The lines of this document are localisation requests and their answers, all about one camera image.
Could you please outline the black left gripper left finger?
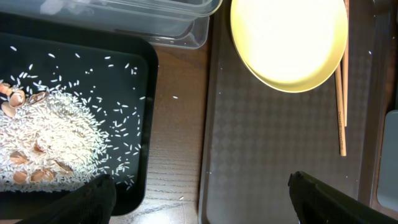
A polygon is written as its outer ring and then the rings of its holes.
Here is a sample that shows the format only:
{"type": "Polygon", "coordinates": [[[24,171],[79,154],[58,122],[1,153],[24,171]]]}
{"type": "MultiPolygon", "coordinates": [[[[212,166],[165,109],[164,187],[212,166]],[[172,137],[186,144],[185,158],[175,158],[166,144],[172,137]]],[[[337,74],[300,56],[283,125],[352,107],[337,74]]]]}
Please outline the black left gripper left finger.
{"type": "Polygon", "coordinates": [[[109,223],[115,204],[116,188],[112,177],[105,174],[18,223],[109,223]]]}

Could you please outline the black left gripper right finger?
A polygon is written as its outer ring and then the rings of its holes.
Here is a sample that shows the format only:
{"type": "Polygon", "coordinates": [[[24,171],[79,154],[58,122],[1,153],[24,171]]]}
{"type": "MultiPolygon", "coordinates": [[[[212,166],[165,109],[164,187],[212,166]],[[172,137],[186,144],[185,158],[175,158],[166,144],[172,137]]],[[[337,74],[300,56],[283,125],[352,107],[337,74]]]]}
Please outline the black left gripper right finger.
{"type": "Polygon", "coordinates": [[[301,224],[397,224],[322,181],[298,171],[290,175],[289,195],[301,224]]]}

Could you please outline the rice and shell waste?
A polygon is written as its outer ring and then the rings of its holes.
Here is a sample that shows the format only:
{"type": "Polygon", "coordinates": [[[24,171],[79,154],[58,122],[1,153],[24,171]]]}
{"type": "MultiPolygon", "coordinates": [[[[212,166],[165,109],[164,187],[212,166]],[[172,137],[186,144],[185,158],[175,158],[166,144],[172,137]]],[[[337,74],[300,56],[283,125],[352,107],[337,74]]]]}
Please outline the rice and shell waste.
{"type": "Polygon", "coordinates": [[[15,116],[1,115],[1,190],[75,190],[102,175],[107,135],[90,109],[61,90],[25,93],[15,116]]]}

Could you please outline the yellow plate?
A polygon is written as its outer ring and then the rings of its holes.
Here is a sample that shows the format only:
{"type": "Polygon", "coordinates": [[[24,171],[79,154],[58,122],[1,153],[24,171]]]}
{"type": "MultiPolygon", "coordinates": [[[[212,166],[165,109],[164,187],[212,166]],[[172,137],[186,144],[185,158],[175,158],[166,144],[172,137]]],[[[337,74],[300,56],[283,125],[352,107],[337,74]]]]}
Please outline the yellow plate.
{"type": "Polygon", "coordinates": [[[343,0],[233,0],[230,23],[234,46],[249,71],[288,93],[328,80],[348,38],[343,0]]]}

